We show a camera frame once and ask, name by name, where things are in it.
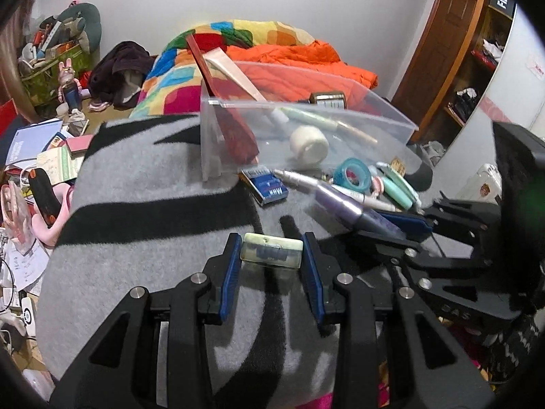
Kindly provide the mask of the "mint green tube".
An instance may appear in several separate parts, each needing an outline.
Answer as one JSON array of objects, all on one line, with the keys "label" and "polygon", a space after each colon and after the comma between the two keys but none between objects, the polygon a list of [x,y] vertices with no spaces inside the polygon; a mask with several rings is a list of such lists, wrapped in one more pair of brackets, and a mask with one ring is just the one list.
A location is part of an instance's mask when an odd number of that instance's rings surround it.
[{"label": "mint green tube", "polygon": [[385,194],[393,199],[402,210],[408,211],[411,208],[419,210],[422,207],[418,193],[393,167],[383,162],[377,162],[376,166],[383,173],[381,179]]}]

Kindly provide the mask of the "rabbit figurine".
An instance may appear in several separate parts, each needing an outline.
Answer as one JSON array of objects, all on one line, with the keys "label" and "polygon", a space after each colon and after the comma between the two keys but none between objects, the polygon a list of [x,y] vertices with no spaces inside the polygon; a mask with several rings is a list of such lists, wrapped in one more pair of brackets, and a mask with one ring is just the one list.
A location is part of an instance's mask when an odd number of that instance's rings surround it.
[{"label": "rabbit figurine", "polygon": [[72,60],[68,58],[65,62],[59,63],[58,71],[58,90],[57,98],[60,104],[66,104],[69,112],[74,109],[82,109],[82,100],[80,92],[81,84],[76,76],[76,72],[72,66]]}]

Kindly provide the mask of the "white decorated pen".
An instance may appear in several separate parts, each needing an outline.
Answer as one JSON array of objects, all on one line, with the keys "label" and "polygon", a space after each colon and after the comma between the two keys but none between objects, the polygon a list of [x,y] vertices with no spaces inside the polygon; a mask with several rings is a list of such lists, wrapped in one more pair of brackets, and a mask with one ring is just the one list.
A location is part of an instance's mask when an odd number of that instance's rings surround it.
[{"label": "white decorated pen", "polygon": [[321,185],[328,186],[328,187],[332,187],[335,191],[343,193],[349,198],[354,199],[356,202],[358,202],[362,206],[365,206],[377,211],[390,211],[390,212],[401,211],[399,208],[396,208],[396,206],[390,203],[387,203],[385,201],[370,197],[368,195],[359,193],[357,191],[348,189],[346,187],[328,184],[326,182],[323,182],[322,180],[313,178],[311,176],[305,176],[302,173],[297,173],[297,172],[287,171],[287,170],[280,170],[280,169],[274,169],[272,172],[284,183],[287,183],[289,185],[300,186],[306,189],[315,189],[317,186],[321,186]]}]

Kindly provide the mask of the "wooden shelf unit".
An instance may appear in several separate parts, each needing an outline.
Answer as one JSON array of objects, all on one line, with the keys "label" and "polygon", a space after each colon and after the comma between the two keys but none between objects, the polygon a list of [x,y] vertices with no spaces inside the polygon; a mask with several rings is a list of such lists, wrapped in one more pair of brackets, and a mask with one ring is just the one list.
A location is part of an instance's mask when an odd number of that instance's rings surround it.
[{"label": "wooden shelf unit", "polygon": [[423,143],[449,147],[478,106],[502,58],[515,15],[514,0],[476,0],[454,63],[447,72],[434,109],[419,128]]}]

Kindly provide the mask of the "green storage basket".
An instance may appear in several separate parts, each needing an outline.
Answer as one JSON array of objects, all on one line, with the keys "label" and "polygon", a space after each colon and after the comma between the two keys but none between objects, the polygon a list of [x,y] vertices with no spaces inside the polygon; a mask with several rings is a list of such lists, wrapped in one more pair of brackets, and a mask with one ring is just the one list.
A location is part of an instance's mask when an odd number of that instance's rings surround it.
[{"label": "green storage basket", "polygon": [[31,72],[25,71],[20,75],[21,83],[33,106],[48,104],[57,98],[59,63],[66,63],[69,58],[77,77],[93,67],[92,55],[76,45],[52,60],[43,61],[42,65],[38,65]]}]

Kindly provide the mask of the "blue small box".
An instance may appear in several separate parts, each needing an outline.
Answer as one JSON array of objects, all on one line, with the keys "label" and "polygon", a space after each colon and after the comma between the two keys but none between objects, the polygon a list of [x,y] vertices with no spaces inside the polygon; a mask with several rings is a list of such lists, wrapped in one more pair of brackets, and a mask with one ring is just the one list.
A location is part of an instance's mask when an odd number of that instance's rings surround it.
[{"label": "blue small box", "polygon": [[261,207],[278,203],[288,197],[289,191],[282,180],[265,166],[242,169],[238,176]]}]

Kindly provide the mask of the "white tape roll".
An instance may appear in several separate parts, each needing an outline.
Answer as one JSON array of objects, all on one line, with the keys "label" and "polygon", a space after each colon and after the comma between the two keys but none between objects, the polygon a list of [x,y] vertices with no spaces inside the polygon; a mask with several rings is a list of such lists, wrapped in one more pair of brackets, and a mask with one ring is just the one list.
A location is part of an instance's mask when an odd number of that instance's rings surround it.
[{"label": "white tape roll", "polygon": [[290,150],[301,164],[318,164],[329,153],[329,142],[315,126],[299,126],[289,138]]}]

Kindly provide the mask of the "green glass bottle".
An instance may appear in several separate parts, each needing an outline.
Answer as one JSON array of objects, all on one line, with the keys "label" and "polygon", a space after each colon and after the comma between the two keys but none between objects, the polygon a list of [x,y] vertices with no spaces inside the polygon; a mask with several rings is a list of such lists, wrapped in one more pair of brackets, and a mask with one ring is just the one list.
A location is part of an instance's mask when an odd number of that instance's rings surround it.
[{"label": "green glass bottle", "polygon": [[309,96],[309,102],[332,109],[346,108],[346,97],[342,91],[313,92]]}]

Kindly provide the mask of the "teal tape roll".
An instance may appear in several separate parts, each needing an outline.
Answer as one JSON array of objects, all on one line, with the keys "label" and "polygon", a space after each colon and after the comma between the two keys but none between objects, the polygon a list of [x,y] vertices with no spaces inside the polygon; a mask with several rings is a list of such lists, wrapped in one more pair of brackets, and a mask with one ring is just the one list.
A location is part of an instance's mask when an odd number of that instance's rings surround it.
[{"label": "teal tape roll", "polygon": [[332,180],[336,186],[365,193],[370,190],[371,177],[366,164],[357,158],[348,158],[335,169]]}]

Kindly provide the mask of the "beige foundation tube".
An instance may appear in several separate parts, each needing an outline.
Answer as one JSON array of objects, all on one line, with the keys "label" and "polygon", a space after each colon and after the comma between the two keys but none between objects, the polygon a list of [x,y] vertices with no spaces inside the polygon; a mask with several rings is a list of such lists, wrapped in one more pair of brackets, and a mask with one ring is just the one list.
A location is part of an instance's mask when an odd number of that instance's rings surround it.
[{"label": "beige foundation tube", "polygon": [[[212,64],[220,70],[232,82],[236,83],[243,91],[256,102],[267,103],[266,98],[261,94],[257,87],[250,81],[241,68],[221,49],[215,48],[204,54],[204,59],[207,64]],[[266,116],[274,126],[284,127],[288,122],[288,116],[278,108],[268,111]]]}]

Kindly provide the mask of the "dark clothes pile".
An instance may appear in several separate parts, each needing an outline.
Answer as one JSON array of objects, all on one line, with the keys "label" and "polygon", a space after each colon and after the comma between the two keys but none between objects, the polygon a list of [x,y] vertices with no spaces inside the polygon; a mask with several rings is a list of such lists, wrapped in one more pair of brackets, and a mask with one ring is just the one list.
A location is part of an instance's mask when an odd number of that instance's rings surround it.
[{"label": "dark clothes pile", "polygon": [[134,108],[153,63],[154,57],[138,43],[118,43],[91,71],[91,99],[118,110]]}]

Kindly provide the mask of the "purple black tube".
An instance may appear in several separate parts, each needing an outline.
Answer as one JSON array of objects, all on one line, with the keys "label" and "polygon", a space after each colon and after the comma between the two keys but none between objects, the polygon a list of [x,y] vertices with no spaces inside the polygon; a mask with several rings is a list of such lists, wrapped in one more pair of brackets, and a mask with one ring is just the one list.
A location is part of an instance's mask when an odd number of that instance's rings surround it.
[{"label": "purple black tube", "polygon": [[349,229],[377,233],[382,237],[406,239],[406,234],[395,224],[373,209],[365,208],[354,198],[319,182],[314,190],[315,201]]}]

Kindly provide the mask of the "red foil pouch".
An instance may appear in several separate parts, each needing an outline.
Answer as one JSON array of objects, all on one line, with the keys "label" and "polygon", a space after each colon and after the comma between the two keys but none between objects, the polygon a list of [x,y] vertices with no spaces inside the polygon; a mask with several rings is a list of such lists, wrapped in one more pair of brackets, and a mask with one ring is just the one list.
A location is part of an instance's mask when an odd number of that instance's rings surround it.
[{"label": "red foil pouch", "polygon": [[[219,98],[220,94],[214,84],[212,73],[194,36],[188,34],[186,42],[203,77],[208,94]],[[237,110],[220,106],[216,111],[216,119],[222,131],[227,151],[234,161],[240,165],[255,163],[259,154],[258,144],[255,135],[240,113]]]}]

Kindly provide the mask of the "colourful patchwork duvet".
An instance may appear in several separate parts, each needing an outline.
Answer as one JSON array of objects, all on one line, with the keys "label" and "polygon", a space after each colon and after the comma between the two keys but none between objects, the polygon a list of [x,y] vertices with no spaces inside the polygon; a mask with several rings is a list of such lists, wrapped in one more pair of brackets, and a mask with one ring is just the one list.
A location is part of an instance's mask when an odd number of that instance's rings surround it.
[{"label": "colourful patchwork duvet", "polygon": [[307,45],[314,38],[304,30],[280,21],[231,19],[197,26],[171,40],[156,58],[144,80],[131,119],[184,115],[200,111],[202,75],[188,48],[187,37],[200,51],[237,46],[249,49],[263,44]]}]

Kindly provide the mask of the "pale green eraser case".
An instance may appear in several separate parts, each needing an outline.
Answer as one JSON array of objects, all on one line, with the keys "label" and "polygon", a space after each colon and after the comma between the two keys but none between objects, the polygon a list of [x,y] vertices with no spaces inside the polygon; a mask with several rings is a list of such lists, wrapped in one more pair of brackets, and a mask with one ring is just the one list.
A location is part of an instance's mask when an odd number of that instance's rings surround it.
[{"label": "pale green eraser case", "polygon": [[240,259],[274,268],[298,270],[301,265],[303,242],[299,239],[246,233]]}]

